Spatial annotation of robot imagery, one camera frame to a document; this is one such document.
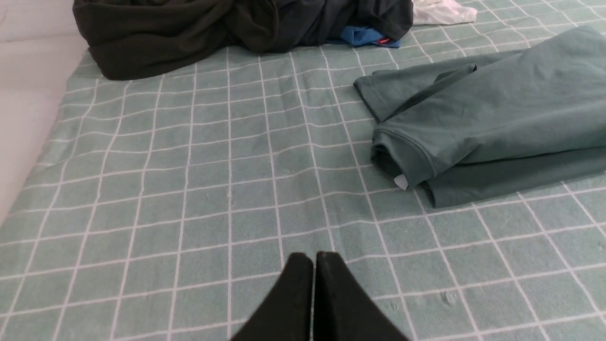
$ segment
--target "fabric fold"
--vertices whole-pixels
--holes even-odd
[[[604,55],[606,39],[585,26],[527,50],[358,79],[380,123],[372,162],[424,183],[436,207],[602,171]]]

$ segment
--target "bed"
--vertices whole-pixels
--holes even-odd
[[[85,55],[0,228],[6,340],[225,340],[291,252],[337,251],[413,340],[603,340],[606,174],[448,209],[369,162],[375,70],[606,33],[602,0],[483,0],[400,49],[237,47],[129,82]]]

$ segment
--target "pile of clothes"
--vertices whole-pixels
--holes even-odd
[[[73,13],[108,79],[161,75],[238,45],[287,52],[339,39],[348,25],[399,41],[411,0],[75,0]]]

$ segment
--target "white mattress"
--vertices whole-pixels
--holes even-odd
[[[78,33],[73,0],[0,0],[0,42]]]
[[[0,24],[0,36],[9,33]],[[0,42],[0,224],[55,122],[65,82],[86,47],[79,35]]]

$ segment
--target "clothing tag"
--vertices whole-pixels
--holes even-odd
[[[385,44],[388,44],[390,42],[391,42],[390,38],[382,38],[382,39],[377,40],[377,44],[380,44],[380,45],[385,45]]]
[[[400,187],[401,189],[406,191],[406,188],[408,188],[408,180],[406,180],[406,177],[404,176],[404,174],[398,175],[395,179],[393,179],[393,182],[396,183],[396,185],[398,185],[398,187]]]

